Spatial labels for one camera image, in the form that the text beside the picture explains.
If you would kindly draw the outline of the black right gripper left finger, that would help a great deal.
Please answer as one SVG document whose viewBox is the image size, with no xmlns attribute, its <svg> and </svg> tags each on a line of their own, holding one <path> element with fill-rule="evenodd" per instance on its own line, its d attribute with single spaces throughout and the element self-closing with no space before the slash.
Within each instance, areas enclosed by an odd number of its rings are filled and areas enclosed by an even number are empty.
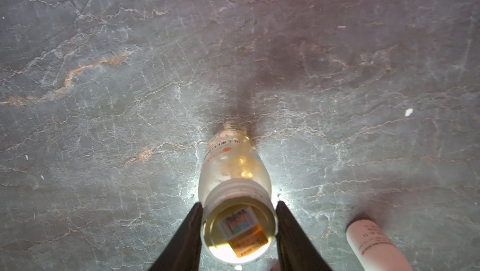
<svg viewBox="0 0 480 271">
<path fill-rule="evenodd" d="M 201 221 L 203 208 L 200 202 L 190 212 L 176 231 L 161 255 L 148 271 L 198 271 L 201 257 Z"/>
</svg>

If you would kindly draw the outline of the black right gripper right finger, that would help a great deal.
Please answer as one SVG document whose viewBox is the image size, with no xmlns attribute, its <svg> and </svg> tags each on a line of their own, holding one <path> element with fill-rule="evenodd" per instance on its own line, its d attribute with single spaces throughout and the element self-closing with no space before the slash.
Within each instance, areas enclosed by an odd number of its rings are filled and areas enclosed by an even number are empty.
<svg viewBox="0 0 480 271">
<path fill-rule="evenodd" d="M 332 271 L 283 201 L 276 207 L 280 271 Z"/>
</svg>

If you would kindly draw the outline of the clear pill bottle gold lid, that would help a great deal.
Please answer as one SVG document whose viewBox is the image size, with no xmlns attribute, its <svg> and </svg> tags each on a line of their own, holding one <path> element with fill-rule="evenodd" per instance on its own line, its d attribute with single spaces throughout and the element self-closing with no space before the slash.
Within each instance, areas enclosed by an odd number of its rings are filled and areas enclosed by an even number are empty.
<svg viewBox="0 0 480 271">
<path fill-rule="evenodd" d="M 246 131 L 227 127 L 208 142 L 198 198 L 200 237 L 215 259 L 230 265 L 258 260 L 277 233 L 270 175 Z"/>
</svg>

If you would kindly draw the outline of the red weekly pill organizer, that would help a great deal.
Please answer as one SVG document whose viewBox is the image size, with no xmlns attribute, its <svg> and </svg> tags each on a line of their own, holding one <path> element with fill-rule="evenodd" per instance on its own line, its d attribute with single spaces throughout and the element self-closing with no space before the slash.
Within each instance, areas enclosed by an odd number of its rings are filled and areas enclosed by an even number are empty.
<svg viewBox="0 0 480 271">
<path fill-rule="evenodd" d="M 281 271 L 281 266 L 277 259 L 271 261 L 270 271 Z"/>
</svg>

